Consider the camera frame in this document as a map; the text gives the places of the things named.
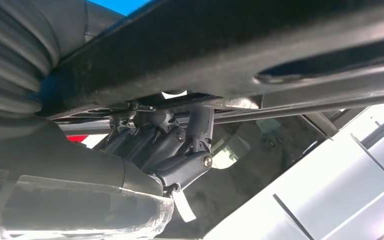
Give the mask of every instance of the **nut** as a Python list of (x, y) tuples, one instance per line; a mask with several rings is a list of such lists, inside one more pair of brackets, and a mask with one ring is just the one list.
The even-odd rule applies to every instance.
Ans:
[(186, 132), (183, 129), (180, 129), (177, 131), (177, 140), (180, 142), (183, 142), (186, 139)]
[(210, 155), (205, 155), (202, 158), (202, 165), (204, 166), (205, 169), (211, 168), (211, 166), (213, 165), (213, 159), (211, 158)]

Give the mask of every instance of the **blue sky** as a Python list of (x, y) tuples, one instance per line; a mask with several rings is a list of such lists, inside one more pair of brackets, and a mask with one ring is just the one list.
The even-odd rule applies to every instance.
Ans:
[(117, 13), (129, 15), (150, 0), (89, 0)]

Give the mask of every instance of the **black rubber hose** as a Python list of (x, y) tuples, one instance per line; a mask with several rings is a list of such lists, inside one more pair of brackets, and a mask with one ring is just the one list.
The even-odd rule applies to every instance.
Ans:
[(58, 41), (45, 17), (28, 0), (0, 0), (0, 111), (34, 114), (31, 97), (60, 58)]

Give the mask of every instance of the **gray metal part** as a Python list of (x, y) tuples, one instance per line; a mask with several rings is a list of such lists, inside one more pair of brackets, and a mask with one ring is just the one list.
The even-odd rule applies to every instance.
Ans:
[(211, 158), (211, 155), (205, 151), (195, 152), (187, 157), (169, 158), (157, 167), (155, 174), (164, 186), (176, 184), (177, 190), (183, 191), (211, 168), (203, 166), (205, 156)]
[(143, 148), (149, 143), (150, 140), (154, 137), (155, 131), (150, 130), (144, 134), (144, 136), (140, 137), (139, 139), (135, 139), (134, 146), (132, 149), (129, 149), (127, 152), (123, 152), (123, 155), (125, 156), (125, 160), (128, 162), (133, 162), (135, 165), (139, 165), (138, 162), (145, 161), (145, 159), (138, 157), (141, 154), (144, 154), (142, 152)]
[(108, 134), (111, 131), (109, 121), (60, 124), (59, 127), (67, 136)]
[(214, 109), (197, 106), (190, 110), (190, 118), (186, 129), (186, 140), (194, 153), (211, 152), (213, 138)]
[(140, 169), (152, 169), (153, 166), (174, 156), (184, 144), (184, 140), (179, 140), (177, 137), (178, 131), (184, 130), (181, 127), (173, 128), (167, 135), (158, 139), (150, 149), (146, 149), (150, 154), (148, 160), (140, 167)]
[(134, 133), (135, 132), (132, 129), (129, 129), (129, 128), (122, 129), (121, 132), (114, 137), (112, 142), (108, 144), (104, 149), (102, 149), (102, 151), (107, 154), (117, 155), (116, 152), (119, 149), (119, 146), (122, 145), (128, 139), (131, 139)]

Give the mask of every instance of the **black metal beam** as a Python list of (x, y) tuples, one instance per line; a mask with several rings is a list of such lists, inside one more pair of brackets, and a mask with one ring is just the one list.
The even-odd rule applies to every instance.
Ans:
[[(227, 99), (266, 93), (263, 108), (318, 105), (325, 98), (320, 89), (328, 88), (319, 83), (331, 78), (271, 84), (254, 76), (383, 40), (384, 0), (153, 1), (63, 62), (44, 81), (39, 115), (70, 115), (179, 89)], [(347, 87), (335, 86), (329, 96)], [(297, 97), (290, 94), (295, 89)]]

